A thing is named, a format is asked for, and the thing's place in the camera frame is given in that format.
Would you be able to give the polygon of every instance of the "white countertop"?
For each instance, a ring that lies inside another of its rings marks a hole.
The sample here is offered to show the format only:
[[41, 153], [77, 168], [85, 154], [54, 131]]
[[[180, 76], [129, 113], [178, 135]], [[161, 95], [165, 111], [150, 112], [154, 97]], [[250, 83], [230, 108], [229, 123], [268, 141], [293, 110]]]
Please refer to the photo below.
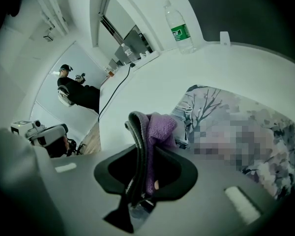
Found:
[[[127, 75], [119, 69], [101, 87], [100, 110]], [[131, 111], [169, 114], [195, 84], [240, 94], [295, 121], [295, 64], [277, 55], [243, 46], [208, 45], [189, 55], [178, 49], [131, 72], [99, 122], [102, 150], [133, 144], [124, 127]]]

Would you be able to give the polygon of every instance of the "floral blanket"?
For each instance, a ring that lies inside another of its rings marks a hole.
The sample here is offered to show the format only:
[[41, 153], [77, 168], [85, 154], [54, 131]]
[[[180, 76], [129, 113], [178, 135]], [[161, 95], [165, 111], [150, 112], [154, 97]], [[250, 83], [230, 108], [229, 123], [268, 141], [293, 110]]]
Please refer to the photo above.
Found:
[[280, 199], [295, 188], [295, 123], [224, 90], [194, 85], [171, 115], [180, 148], [224, 160]]

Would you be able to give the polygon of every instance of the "plastic bottle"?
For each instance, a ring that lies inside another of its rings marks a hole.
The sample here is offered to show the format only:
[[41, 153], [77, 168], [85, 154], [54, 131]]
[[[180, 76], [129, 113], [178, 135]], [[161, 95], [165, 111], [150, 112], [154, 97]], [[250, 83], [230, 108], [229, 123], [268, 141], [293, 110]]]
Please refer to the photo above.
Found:
[[121, 44], [122, 48], [123, 48], [123, 51], [124, 53], [126, 53], [126, 55], [128, 56], [128, 58], [134, 62], [137, 59], [137, 57], [135, 56], [135, 54], [131, 51], [130, 47], [129, 46], [126, 46], [125, 44]]
[[172, 30], [180, 52], [182, 54], [192, 53], [194, 51], [193, 43], [182, 15], [172, 7], [168, 0], [165, 2], [164, 8], [167, 23]]
[[104, 69], [111, 77], [114, 76], [114, 73], [111, 71], [111, 69], [109, 69], [108, 67], [104, 67]]

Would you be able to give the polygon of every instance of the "purple cloth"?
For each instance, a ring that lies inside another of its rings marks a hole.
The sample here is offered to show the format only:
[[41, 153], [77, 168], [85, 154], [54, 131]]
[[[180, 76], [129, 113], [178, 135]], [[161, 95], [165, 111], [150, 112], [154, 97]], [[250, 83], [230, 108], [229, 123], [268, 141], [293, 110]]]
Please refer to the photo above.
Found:
[[172, 135], [174, 129], [177, 127], [176, 121], [169, 115], [160, 115], [159, 113], [153, 113], [147, 115], [149, 123], [147, 124], [147, 179], [146, 179], [146, 193], [152, 195], [155, 191], [154, 183], [154, 146], [164, 145], [175, 147], [175, 140]]

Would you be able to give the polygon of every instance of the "black cap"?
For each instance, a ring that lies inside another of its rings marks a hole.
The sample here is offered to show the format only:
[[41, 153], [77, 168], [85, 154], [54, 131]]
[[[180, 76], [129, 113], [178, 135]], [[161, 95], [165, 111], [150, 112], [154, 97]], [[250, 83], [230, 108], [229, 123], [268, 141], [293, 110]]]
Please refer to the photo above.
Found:
[[62, 70], [67, 70], [68, 72], [72, 71], [72, 67], [69, 66], [69, 65], [66, 65], [66, 64], [63, 64], [60, 69], [59, 69], [59, 72], [62, 71]]

